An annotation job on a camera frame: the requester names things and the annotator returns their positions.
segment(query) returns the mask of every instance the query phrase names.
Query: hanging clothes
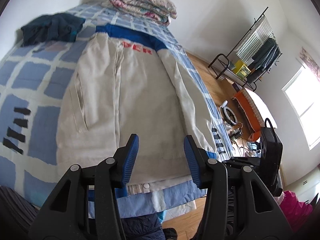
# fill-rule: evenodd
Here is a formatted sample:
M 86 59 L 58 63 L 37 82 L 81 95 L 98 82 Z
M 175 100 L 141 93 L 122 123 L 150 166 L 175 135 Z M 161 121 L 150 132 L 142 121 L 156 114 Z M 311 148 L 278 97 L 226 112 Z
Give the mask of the hanging clothes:
M 254 60 L 248 68 L 254 72 L 251 72 L 247 76 L 248 83 L 253 83 L 262 76 L 265 71 L 271 69 L 275 61 L 280 55 L 279 47 L 273 38 L 268 38 L 263 46 L 257 51 L 257 53 L 252 57 Z

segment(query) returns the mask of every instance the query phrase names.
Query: metal rack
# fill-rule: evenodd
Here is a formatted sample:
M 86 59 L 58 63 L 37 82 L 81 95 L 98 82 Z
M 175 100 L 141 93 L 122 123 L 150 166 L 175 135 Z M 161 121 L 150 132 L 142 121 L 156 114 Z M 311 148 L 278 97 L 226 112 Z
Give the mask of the metal rack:
M 256 20 L 254 19 L 254 24 L 250 27 L 250 29 L 246 32 L 246 34 L 241 38 L 241 40 L 239 40 L 239 42 L 233 47 L 233 49 L 227 54 L 227 55 L 224 55 L 223 53 L 220 53 L 219 55 L 217 55 L 215 57 L 215 59 L 208 65 L 208 68 L 211 67 L 211 69 L 214 71 L 214 73 L 217 75 L 216 79 L 219 79 L 224 73 L 225 71 L 228 71 L 229 73 L 231 73 L 232 76 L 236 77 L 238 80 L 241 80 L 237 75 L 235 75 L 230 69 L 229 69 L 229 66 L 231 64 L 231 61 L 228 59 L 228 57 L 231 55 L 231 53 L 235 50 L 235 48 L 237 48 L 237 46 L 243 41 L 243 39 L 247 36 L 247 34 L 252 30 L 252 28 L 255 26 L 255 24 L 263 17 L 265 16 L 265 12 L 268 10 L 269 7 L 267 7 L 263 13 L 259 16 L 259 18 Z M 279 45 L 276 41 L 276 37 L 275 35 L 273 34 L 272 32 L 272 38 L 275 40 L 276 44 L 277 44 L 277 47 L 280 51 L 280 48 L 279 48 Z M 224 62 L 222 61 L 221 59 L 219 59 L 219 57 L 224 57 L 224 59 L 227 60 L 227 62 Z M 220 64 L 222 66 L 224 66 L 223 70 L 220 72 L 220 73 L 217 73 L 216 70 L 212 67 L 213 63 L 215 63 L 216 61 L 219 61 Z M 267 71 L 265 70 L 262 75 L 259 77 L 259 80 L 261 81 L 261 77 L 266 73 Z M 238 85 L 240 85 L 241 87 L 245 87 L 245 85 L 247 85 L 248 87 L 250 87 L 253 91 L 255 91 L 257 89 L 257 85 L 256 85 L 256 81 L 254 81 L 253 83 L 249 83 L 247 81 L 246 78 L 244 78 L 244 80 L 242 80 L 243 84 L 239 84 L 238 80 L 234 80 L 233 78 L 230 78 L 233 82 L 237 83 Z

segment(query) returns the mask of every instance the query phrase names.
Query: silver screw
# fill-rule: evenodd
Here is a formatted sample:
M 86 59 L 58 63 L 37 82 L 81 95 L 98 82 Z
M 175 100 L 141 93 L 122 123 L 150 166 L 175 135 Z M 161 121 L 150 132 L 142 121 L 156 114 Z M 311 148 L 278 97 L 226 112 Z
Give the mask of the silver screw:
M 79 170 L 79 165 L 73 164 L 73 165 L 70 167 L 70 170 L 71 170 L 71 171 L 77 171 L 77 170 Z
M 214 158 L 210 158 L 210 159 L 208 159 L 208 163 L 209 164 L 217 164 L 217 160 L 216 159 L 214 159 Z
M 107 164 L 113 164 L 113 163 L 115 163 L 115 161 L 116 161 L 116 160 L 115 160 L 114 158 L 112 158 L 112 157 L 106 159 L 106 163 L 107 163 Z
M 251 169 L 249 166 L 244 166 L 244 167 L 243 167 L 243 170 L 244 170 L 245 172 L 251 172 L 251 171 L 252 171 L 252 169 Z

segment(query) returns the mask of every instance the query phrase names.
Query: blue checkered bedspread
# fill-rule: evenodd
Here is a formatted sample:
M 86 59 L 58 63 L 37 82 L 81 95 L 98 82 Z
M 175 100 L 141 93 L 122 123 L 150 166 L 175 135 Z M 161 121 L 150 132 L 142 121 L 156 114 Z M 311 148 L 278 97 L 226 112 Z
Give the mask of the blue checkered bedspread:
M 0 66 L 0 185 L 9 186 L 29 202 L 42 206 L 56 185 L 55 136 L 64 92 L 76 63 L 97 25 L 111 23 L 156 36 L 189 70 L 212 114 L 217 152 L 232 154 L 223 121 L 199 73 L 167 27 L 117 12 L 99 3 L 68 10 L 86 18 L 76 42 L 51 41 L 36 46 L 18 44 Z M 205 194 L 192 181 L 157 192 L 119 198 L 121 217 L 160 212 Z

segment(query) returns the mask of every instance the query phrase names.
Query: pink bag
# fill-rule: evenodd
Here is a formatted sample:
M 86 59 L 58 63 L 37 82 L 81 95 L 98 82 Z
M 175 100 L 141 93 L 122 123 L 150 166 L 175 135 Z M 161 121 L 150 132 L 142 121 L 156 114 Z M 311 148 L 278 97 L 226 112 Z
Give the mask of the pink bag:
M 281 202 L 280 208 L 287 218 L 293 232 L 299 230 L 313 211 L 310 204 L 299 202 L 296 194 L 291 191 L 284 192 L 284 200 Z

